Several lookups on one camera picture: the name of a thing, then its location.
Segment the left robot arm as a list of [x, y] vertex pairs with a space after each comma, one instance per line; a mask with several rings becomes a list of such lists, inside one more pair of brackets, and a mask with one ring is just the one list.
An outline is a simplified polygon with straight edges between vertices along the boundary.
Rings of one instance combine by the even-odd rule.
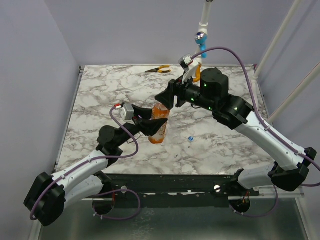
[[65, 170], [39, 174], [25, 200], [29, 218], [44, 227], [54, 223], [65, 208], [90, 196], [107, 197], [111, 185], [101, 180], [97, 173], [107, 169], [118, 159], [135, 156], [139, 152], [138, 133], [154, 136], [168, 118], [152, 118], [151, 108], [141, 108], [130, 103], [114, 105], [109, 115], [117, 128], [105, 125], [98, 133], [97, 147], [84, 159]]

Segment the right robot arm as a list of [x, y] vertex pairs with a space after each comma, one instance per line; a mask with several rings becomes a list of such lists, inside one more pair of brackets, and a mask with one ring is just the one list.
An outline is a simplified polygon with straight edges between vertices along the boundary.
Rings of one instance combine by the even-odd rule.
[[260, 121], [250, 103], [229, 93], [229, 78], [217, 68], [205, 69], [200, 74], [199, 86], [192, 79], [169, 81], [155, 100], [169, 110], [185, 103], [208, 110], [218, 123], [246, 136], [274, 159], [275, 162], [267, 166], [238, 170], [230, 183], [230, 191], [236, 196], [254, 187], [269, 185], [295, 191], [306, 180], [309, 165], [317, 155], [313, 148], [294, 144]]

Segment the orange label tea bottle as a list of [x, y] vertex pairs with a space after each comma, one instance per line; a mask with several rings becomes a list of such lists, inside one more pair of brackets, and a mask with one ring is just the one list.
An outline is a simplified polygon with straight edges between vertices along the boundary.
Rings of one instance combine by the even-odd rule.
[[161, 144], [163, 143], [165, 136], [166, 136], [166, 128], [167, 128], [167, 122], [164, 122], [164, 119], [169, 119], [170, 110], [167, 109], [163, 104], [156, 103], [155, 106], [152, 109], [152, 120], [157, 120], [157, 123], [162, 123], [161, 127], [158, 129], [158, 131], [153, 135], [149, 136], [148, 140], [152, 144]]

